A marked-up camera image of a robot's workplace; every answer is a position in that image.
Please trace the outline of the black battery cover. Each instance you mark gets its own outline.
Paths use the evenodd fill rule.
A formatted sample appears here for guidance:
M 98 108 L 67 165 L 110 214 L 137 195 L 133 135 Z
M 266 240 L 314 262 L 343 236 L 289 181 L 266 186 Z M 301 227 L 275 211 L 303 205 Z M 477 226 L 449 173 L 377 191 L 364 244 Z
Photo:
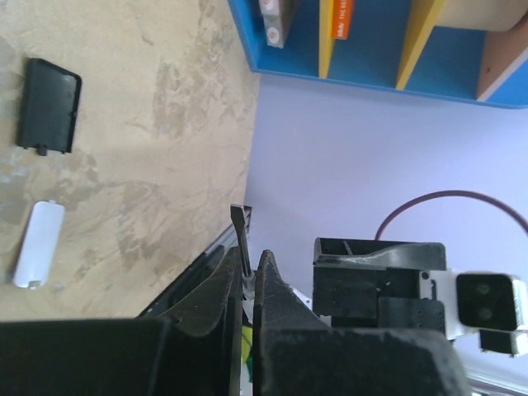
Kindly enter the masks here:
M 45 59 L 29 58 L 20 104 L 16 145 L 71 153 L 83 81 L 78 74 Z

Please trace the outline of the white remote control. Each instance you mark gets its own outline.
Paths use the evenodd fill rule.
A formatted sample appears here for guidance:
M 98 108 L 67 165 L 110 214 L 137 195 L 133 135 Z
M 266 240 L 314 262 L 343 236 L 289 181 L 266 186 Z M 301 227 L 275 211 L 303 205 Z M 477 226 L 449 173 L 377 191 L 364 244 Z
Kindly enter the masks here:
M 309 395 L 324 324 L 290 287 L 256 296 L 250 357 L 253 395 Z

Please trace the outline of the white battery cover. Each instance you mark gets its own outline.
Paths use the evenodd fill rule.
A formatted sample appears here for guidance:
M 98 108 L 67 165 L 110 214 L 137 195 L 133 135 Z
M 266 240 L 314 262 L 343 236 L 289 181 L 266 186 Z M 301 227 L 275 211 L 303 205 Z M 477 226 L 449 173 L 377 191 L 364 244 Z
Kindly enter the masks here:
M 36 289 L 46 283 L 64 220 L 65 208 L 54 201 L 39 201 L 32 208 L 12 283 Z

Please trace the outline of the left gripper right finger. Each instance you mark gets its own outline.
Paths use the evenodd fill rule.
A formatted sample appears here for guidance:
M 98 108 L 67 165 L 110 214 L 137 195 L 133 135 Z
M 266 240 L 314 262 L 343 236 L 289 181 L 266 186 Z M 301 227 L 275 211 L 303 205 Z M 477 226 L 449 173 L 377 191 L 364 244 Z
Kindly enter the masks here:
M 286 286 L 273 252 L 263 251 L 257 269 L 256 296 Z M 470 393 L 455 349 L 433 330 L 329 327 L 328 333 L 320 337 L 317 350 L 317 371 L 312 376 L 314 387 L 309 395 Z

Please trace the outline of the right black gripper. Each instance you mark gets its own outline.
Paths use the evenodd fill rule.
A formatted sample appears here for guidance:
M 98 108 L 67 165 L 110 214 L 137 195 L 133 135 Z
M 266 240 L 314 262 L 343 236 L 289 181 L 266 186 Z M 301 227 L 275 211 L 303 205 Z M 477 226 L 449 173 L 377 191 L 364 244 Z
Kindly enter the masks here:
M 446 268 L 440 243 L 317 238 L 313 311 L 335 328 L 414 328 L 444 332 L 445 307 L 421 281 Z

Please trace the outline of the clear handle screwdriver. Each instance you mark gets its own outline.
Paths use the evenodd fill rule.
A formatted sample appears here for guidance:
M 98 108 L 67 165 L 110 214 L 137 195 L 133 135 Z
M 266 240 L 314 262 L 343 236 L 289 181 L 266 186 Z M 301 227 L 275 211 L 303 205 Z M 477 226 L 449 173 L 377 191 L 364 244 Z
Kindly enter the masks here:
M 250 265 L 250 258 L 248 253 L 246 217 L 244 207 L 242 205 L 231 204 L 230 217 L 238 239 L 238 248 L 243 277 L 243 294 L 247 299 L 254 299 L 255 276 Z

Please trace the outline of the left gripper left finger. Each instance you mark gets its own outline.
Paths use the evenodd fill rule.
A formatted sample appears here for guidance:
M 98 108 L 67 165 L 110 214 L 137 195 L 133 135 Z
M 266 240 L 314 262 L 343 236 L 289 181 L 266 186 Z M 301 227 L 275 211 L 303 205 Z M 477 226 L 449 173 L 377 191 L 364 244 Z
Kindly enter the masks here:
M 231 248 L 157 317 L 3 323 L 1 392 L 236 395 L 241 327 L 241 265 Z

